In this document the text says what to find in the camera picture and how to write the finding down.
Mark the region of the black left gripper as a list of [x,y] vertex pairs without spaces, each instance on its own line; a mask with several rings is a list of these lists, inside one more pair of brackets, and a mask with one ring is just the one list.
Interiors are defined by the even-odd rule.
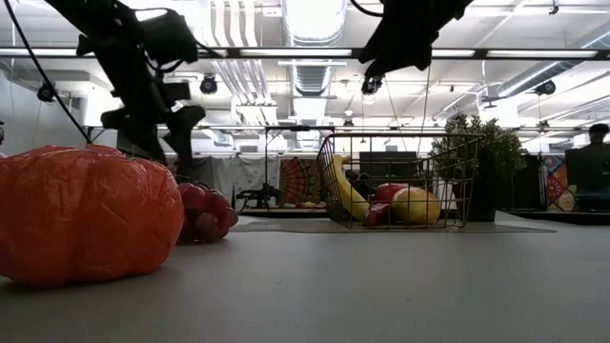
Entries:
[[[176,172],[192,177],[197,168],[193,159],[192,130],[205,118],[199,106],[186,106],[171,97],[163,74],[177,69],[184,57],[153,50],[133,41],[99,41],[93,53],[109,77],[125,107],[135,113],[171,113],[164,141],[177,155]],[[165,161],[156,125],[131,115],[125,108],[105,111],[100,120],[104,129],[117,130],[116,147],[123,152],[154,161]]]

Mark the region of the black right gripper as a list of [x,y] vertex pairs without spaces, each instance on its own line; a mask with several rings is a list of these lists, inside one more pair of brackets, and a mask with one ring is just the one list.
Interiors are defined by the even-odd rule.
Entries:
[[366,77],[383,76],[390,71],[416,67],[427,69],[432,61],[432,45],[438,39],[437,30],[398,31],[377,30],[362,49],[358,61],[370,62]]

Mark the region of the red grape bunch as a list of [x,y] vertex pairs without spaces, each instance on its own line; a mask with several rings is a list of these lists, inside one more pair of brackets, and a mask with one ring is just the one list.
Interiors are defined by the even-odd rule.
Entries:
[[214,243],[237,223],[237,212],[219,191],[192,183],[180,183],[178,188],[185,213],[179,244]]

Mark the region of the black grape bunch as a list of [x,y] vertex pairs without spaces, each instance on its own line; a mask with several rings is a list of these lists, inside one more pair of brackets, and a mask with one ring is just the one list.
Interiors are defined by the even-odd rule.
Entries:
[[376,193],[376,187],[371,184],[371,177],[367,172],[358,173],[356,171],[347,170],[345,176],[352,187],[365,200],[369,200]]

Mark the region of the red apple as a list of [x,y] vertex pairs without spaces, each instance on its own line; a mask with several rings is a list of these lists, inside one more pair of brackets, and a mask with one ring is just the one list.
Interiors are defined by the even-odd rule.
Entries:
[[376,188],[373,202],[375,204],[391,204],[397,192],[408,188],[407,183],[385,183]]

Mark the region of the yellow banana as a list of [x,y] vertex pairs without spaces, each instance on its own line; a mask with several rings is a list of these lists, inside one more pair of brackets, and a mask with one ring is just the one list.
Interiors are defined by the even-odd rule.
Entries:
[[357,221],[363,222],[370,208],[369,202],[352,186],[344,174],[342,166],[348,156],[335,154],[332,157],[332,168],[335,174],[335,186],[342,207]]

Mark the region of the yellow round fruit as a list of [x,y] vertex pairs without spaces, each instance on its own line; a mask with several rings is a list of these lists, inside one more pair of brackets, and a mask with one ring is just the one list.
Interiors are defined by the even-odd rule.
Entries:
[[441,212],[440,201],[432,193],[416,187],[396,192],[392,209],[399,220],[418,225],[435,224]]

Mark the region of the grey curtain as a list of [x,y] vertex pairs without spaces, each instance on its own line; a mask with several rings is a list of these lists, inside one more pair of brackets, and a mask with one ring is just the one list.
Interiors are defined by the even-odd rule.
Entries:
[[265,182],[278,189],[280,162],[275,158],[204,157],[186,175],[232,199],[242,191],[261,190]]

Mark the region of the red-orange toy pumpkin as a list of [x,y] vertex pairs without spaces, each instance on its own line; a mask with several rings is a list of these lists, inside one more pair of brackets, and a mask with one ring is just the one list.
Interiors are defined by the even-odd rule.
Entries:
[[163,165],[102,146],[0,158],[0,276],[31,287],[157,270],[184,220]]

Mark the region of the colourful patterned tapestry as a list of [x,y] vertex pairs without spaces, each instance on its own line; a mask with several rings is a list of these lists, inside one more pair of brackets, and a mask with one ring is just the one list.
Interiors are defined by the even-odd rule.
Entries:
[[542,163],[547,211],[572,212],[576,207],[576,187],[568,184],[565,157],[546,154],[542,156]]
[[279,190],[282,206],[319,204],[322,201],[320,174],[314,159],[293,157],[280,162]]

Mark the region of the potted plant white flowers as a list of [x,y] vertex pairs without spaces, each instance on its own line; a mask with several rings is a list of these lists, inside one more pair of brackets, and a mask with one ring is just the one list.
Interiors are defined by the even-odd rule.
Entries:
[[432,143],[435,174],[452,185],[457,217],[493,222],[502,185],[525,166],[518,136],[476,114],[458,114]]

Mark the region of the person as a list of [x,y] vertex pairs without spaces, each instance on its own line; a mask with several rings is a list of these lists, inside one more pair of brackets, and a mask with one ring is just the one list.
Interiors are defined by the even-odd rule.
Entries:
[[604,143],[609,132],[607,124],[595,124],[588,145],[565,152],[567,180],[576,187],[580,212],[610,212],[610,144]]

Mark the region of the black aluminium table frame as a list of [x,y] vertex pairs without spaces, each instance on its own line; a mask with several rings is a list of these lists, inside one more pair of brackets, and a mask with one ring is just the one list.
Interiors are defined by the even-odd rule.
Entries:
[[[237,48],[215,50],[229,59],[358,59],[363,48]],[[608,61],[610,49],[432,49],[433,60]]]

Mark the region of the silver ventilation duct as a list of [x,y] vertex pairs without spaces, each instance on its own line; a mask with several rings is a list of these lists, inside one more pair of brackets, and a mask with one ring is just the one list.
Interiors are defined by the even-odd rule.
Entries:
[[[281,0],[285,44],[292,48],[336,48],[344,29],[347,0]],[[292,66],[295,91],[320,96],[331,82],[334,68]]]

